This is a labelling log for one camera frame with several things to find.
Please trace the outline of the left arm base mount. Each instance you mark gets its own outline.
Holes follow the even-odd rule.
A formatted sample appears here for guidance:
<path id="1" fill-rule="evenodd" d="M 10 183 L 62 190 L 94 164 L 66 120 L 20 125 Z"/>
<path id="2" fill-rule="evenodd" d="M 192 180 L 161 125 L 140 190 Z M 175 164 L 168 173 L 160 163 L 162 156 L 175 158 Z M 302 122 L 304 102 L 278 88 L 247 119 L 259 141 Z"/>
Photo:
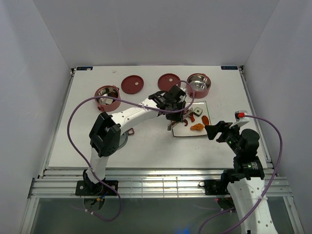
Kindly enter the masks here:
<path id="1" fill-rule="evenodd" d="M 77 196 L 101 196 L 101 195 L 115 196 L 117 195 L 113 190 L 104 186 L 102 183 L 95 184 L 92 188 L 83 180 L 79 180 L 76 185 L 75 195 Z"/>

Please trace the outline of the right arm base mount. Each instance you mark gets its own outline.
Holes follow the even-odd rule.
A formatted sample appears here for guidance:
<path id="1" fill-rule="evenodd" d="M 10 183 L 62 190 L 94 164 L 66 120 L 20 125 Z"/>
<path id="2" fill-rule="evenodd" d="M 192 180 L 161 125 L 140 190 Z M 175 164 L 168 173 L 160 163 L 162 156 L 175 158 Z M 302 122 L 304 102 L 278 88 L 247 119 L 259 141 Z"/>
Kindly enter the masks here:
<path id="1" fill-rule="evenodd" d="M 205 195 L 229 195 L 227 184 L 220 179 L 206 179 L 199 182 L 198 186 L 204 189 Z"/>

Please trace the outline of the pink lunch bowl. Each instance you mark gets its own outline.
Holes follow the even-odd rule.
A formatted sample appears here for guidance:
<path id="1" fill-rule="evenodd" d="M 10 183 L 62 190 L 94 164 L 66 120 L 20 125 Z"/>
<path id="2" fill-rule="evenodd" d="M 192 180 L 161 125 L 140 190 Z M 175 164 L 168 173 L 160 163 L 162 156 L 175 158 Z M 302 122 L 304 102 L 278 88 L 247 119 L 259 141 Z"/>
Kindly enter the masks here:
<path id="1" fill-rule="evenodd" d="M 97 89 L 95 92 L 97 108 L 101 112 L 115 111 L 121 104 L 117 98 L 120 98 L 119 88 L 113 85 L 105 85 Z"/>
<path id="2" fill-rule="evenodd" d="M 206 97 L 212 84 L 210 78 L 203 73 L 191 74 L 187 78 L 187 83 L 189 84 L 187 86 L 188 95 L 196 99 Z"/>

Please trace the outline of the orange shrimp piece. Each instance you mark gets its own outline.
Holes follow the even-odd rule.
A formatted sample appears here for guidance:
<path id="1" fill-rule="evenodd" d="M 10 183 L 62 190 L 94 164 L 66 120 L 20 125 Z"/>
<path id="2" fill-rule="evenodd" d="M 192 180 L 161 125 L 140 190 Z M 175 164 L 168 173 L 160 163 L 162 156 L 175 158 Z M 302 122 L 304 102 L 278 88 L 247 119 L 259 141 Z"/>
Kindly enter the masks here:
<path id="1" fill-rule="evenodd" d="M 202 122 L 204 125 L 209 125 L 210 122 L 209 122 L 209 118 L 207 116 L 202 116 L 201 119 L 202 119 Z"/>

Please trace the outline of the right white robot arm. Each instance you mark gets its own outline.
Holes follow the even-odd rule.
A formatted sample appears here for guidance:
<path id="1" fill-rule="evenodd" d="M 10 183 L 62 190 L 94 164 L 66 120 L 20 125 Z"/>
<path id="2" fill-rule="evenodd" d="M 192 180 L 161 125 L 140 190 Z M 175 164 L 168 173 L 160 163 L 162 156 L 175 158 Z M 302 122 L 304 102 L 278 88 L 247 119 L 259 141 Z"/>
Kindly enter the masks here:
<path id="1" fill-rule="evenodd" d="M 240 130 L 238 123 L 220 121 L 205 126 L 210 140 L 226 143 L 234 152 L 234 167 L 226 169 L 218 180 L 204 180 L 206 195 L 230 195 L 243 234 L 275 234 L 267 198 L 264 169 L 257 156 L 259 134 Z"/>

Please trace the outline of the dark red lid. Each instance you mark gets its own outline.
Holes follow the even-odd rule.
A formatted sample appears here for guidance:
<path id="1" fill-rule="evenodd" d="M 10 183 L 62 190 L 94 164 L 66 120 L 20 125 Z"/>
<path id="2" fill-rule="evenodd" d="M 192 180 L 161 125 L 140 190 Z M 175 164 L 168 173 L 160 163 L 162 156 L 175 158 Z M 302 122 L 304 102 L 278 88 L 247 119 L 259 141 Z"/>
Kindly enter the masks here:
<path id="1" fill-rule="evenodd" d="M 138 75 L 130 75 L 121 82 L 121 89 L 127 94 L 136 94 L 143 89 L 144 80 Z"/>
<path id="2" fill-rule="evenodd" d="M 180 87 L 181 84 L 179 81 L 180 78 L 176 74 L 166 73 L 158 79 L 157 85 L 161 91 L 169 91 L 174 85 Z"/>

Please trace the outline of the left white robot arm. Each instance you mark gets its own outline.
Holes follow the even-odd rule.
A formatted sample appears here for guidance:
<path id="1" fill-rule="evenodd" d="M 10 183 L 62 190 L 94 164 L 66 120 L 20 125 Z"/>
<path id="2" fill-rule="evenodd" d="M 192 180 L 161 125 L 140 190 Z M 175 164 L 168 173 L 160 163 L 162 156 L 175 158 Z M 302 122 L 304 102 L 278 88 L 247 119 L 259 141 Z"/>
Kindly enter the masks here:
<path id="1" fill-rule="evenodd" d="M 112 115 L 101 113 L 90 133 L 91 167 L 83 172 L 85 188 L 93 195 L 103 190 L 103 180 L 109 156 L 119 148 L 120 137 L 136 125 L 161 115 L 167 120 L 182 121 L 186 89 L 174 85 L 169 91 L 149 95 L 137 107 L 131 107 Z"/>

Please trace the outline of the metal tongs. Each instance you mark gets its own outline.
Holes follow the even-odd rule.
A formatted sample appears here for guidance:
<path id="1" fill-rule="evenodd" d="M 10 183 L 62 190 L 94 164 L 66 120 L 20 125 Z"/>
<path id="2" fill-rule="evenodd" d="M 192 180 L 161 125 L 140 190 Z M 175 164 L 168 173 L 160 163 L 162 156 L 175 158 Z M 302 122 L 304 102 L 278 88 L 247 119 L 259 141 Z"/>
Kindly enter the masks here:
<path id="1" fill-rule="evenodd" d="M 189 115 L 191 115 L 192 113 L 193 113 L 193 108 L 189 108 L 189 109 L 185 110 L 183 112 L 183 120 L 186 119 L 187 117 L 189 117 Z M 167 130 L 171 131 L 179 123 L 184 123 L 183 120 L 182 121 L 171 121 L 167 126 Z"/>

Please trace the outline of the orange fried nugget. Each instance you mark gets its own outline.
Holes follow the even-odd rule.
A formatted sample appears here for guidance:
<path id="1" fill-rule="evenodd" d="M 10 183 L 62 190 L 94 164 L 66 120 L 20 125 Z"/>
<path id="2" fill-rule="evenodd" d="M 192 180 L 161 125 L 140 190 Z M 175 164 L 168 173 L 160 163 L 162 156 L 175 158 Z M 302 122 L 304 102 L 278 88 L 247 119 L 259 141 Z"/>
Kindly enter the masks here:
<path id="1" fill-rule="evenodd" d="M 205 126 L 201 123 L 195 124 L 190 127 L 192 131 L 202 131 L 205 128 Z"/>

